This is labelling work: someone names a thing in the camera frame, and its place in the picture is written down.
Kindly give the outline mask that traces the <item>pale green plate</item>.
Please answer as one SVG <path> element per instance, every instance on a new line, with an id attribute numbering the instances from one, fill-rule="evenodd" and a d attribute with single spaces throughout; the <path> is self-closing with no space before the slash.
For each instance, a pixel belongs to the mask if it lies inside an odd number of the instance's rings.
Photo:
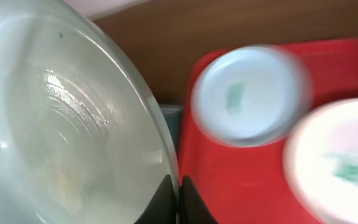
<path id="1" fill-rule="evenodd" d="M 166 175 L 168 126 L 141 74 L 63 1 L 0 1 L 0 223 L 135 223 Z"/>

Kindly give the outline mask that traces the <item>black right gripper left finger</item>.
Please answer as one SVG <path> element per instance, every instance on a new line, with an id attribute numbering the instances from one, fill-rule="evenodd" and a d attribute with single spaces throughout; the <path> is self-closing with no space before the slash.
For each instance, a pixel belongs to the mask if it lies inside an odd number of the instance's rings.
<path id="1" fill-rule="evenodd" d="M 176 224 L 176 199 L 170 175 L 163 178 L 150 203 L 134 224 Z"/>

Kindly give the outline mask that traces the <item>light blue plate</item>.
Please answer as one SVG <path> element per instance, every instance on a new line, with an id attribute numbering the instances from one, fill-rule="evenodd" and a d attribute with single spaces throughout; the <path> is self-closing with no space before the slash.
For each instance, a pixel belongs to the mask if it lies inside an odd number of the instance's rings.
<path id="1" fill-rule="evenodd" d="M 251 45 L 223 54 L 202 70 L 191 113 L 207 137 L 225 146 L 263 146 L 284 138 L 311 103 L 310 78 L 289 51 Z"/>

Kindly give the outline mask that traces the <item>white plate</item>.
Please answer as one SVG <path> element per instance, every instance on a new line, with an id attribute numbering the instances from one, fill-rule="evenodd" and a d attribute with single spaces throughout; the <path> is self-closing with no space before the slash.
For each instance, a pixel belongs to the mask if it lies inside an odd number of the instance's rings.
<path id="1" fill-rule="evenodd" d="M 301 205 L 322 223 L 358 223 L 358 98 L 316 108 L 285 144 L 283 168 Z"/>

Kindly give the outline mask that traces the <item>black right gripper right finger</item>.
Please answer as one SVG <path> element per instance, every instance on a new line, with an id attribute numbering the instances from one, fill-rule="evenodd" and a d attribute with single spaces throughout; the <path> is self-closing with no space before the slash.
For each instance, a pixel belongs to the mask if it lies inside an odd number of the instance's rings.
<path id="1" fill-rule="evenodd" d="M 188 176 L 183 176 L 180 187 L 180 220 L 182 224 L 218 224 Z"/>

